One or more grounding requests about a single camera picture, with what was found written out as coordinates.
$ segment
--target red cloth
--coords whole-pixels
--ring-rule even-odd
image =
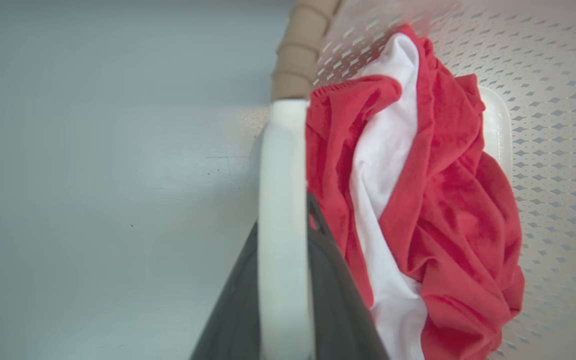
[[[485,359],[521,310],[519,212],[505,174],[483,153],[476,77],[453,77],[429,39],[408,26],[400,32],[419,50],[418,132],[379,225],[400,271],[422,283],[425,359]],[[306,123],[308,191],[368,307],[373,294],[349,191],[352,157],[366,121],[401,91],[381,76],[318,89]]]
[[[521,225],[510,183],[483,152],[475,75],[453,77],[429,39],[420,55],[418,132],[379,225],[402,273],[422,283],[426,360],[482,360],[519,314]]]
[[[330,232],[350,268],[366,307],[373,292],[355,229],[350,198],[353,153],[366,122],[397,101],[402,86],[386,76],[366,76],[316,89],[306,116],[306,178]]]

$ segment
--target gray surface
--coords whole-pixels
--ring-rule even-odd
[[[114,3],[0,6],[0,360],[187,358],[257,217],[290,1]]]

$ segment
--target beige tape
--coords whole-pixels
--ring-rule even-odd
[[[300,0],[279,48],[272,73],[272,100],[308,99],[317,78],[317,61],[342,0]]]

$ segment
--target perforated plastic basket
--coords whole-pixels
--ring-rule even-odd
[[[354,75],[409,23],[455,75],[474,73],[505,100],[526,289],[491,359],[576,358],[576,5],[534,4],[348,0],[315,81]]]

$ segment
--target basket handle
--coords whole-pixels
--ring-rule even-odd
[[[272,101],[308,99],[323,41],[343,0],[298,0],[277,49]]]

